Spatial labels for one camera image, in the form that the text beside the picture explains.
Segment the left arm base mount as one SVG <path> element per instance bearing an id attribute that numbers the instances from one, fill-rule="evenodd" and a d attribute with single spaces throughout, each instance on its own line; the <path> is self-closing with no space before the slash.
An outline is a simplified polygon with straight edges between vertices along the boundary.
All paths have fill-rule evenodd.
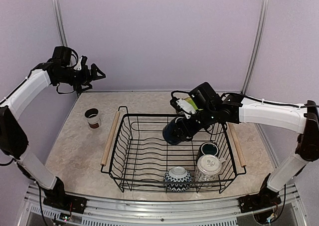
<path id="1" fill-rule="evenodd" d="M 56 177 L 56 183 L 51 190 L 43 189 L 45 198 L 43 203 L 56 209 L 69 211 L 71 213 L 84 214 L 87 199 L 80 196 L 66 194 L 64 183 Z"/>

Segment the white floral patterned mug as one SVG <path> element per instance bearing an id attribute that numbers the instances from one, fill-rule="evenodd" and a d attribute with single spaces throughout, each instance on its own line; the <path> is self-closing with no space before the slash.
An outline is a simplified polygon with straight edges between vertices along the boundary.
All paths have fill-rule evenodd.
<path id="1" fill-rule="evenodd" d="M 201 156 L 195 168 L 194 178 L 196 182 L 210 182 L 217 180 L 226 160 L 214 155 Z"/>

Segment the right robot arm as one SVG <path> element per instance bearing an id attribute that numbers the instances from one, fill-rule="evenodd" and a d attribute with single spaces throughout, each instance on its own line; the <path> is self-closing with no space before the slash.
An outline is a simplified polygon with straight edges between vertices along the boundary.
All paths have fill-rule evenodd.
<path id="1" fill-rule="evenodd" d="M 237 93 L 222 99 L 208 82 L 198 85 L 188 95 L 197 110 L 175 121 L 173 132 L 178 143 L 214 123 L 254 123 L 298 133 L 295 152 L 269 175 L 266 189 L 255 196 L 255 204 L 260 208 L 267 207 L 275 198 L 274 192 L 280 191 L 309 162 L 319 158 L 319 114 L 314 101 L 288 104 Z"/>

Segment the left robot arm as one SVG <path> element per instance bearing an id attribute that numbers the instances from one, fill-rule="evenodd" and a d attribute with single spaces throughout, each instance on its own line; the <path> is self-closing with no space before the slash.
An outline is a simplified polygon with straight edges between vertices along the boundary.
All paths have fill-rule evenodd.
<path id="1" fill-rule="evenodd" d="M 38 64 L 7 97 L 0 102 L 0 149 L 12 157 L 45 190 L 53 190 L 49 196 L 57 207 L 63 209 L 70 198 L 60 189 L 58 178 L 28 148 L 27 135 L 18 120 L 28 105 L 48 86 L 61 83 L 72 86 L 81 94 L 92 89 L 92 81 L 106 78 L 96 64 L 87 66 L 87 57 L 78 56 L 69 47 L 57 46 L 45 63 Z"/>

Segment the white brown banded cup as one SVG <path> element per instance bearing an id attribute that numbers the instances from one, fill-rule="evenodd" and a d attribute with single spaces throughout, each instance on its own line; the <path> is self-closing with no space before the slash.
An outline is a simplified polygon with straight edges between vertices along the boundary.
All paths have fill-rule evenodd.
<path id="1" fill-rule="evenodd" d="M 99 116 L 99 110 L 96 108 L 88 109 L 84 114 L 89 127 L 92 129 L 97 129 L 101 126 L 101 119 Z"/>

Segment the blue white patterned bowl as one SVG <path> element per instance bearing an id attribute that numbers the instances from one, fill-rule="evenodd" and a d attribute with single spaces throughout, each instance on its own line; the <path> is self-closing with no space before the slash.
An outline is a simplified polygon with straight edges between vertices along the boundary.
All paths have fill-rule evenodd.
<path id="1" fill-rule="evenodd" d="M 190 189 L 192 176 L 184 167 L 176 166 L 169 169 L 163 177 L 163 186 L 172 192 L 185 192 Z"/>

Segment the navy blue mug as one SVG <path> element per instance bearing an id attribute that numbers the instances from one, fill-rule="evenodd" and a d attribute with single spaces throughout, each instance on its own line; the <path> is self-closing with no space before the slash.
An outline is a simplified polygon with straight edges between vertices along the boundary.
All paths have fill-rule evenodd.
<path id="1" fill-rule="evenodd" d="M 177 125 L 177 122 L 181 119 L 182 117 L 174 118 L 162 130 L 164 140 L 170 145 L 178 145 L 179 143 L 186 141 L 186 138 L 181 134 Z"/>

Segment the green plastic plate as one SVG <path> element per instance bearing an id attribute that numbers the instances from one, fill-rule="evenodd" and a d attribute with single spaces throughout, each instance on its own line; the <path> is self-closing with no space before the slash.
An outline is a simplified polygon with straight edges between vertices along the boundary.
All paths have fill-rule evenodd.
<path id="1" fill-rule="evenodd" d="M 194 103 L 194 101 L 190 97 L 185 98 L 184 101 L 187 102 L 186 111 L 188 113 L 199 110 L 196 104 Z"/>

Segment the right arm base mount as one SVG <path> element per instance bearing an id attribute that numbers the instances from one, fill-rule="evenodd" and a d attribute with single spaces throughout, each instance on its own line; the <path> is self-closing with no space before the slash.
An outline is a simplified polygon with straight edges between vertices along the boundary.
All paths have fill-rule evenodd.
<path id="1" fill-rule="evenodd" d="M 267 188 L 267 180 L 270 174 L 262 182 L 258 193 L 242 196 L 238 198 L 241 213 L 257 211 L 282 203 L 279 192 L 274 192 Z"/>

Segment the dark teal mug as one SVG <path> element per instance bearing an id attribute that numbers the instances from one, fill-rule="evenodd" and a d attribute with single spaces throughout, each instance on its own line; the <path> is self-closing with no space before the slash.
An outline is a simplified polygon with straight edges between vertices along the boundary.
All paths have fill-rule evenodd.
<path id="1" fill-rule="evenodd" d="M 215 142 L 204 142 L 203 144 L 201 144 L 197 151 L 196 162 L 199 160 L 200 157 L 204 155 L 213 155 L 218 157 L 218 145 Z"/>

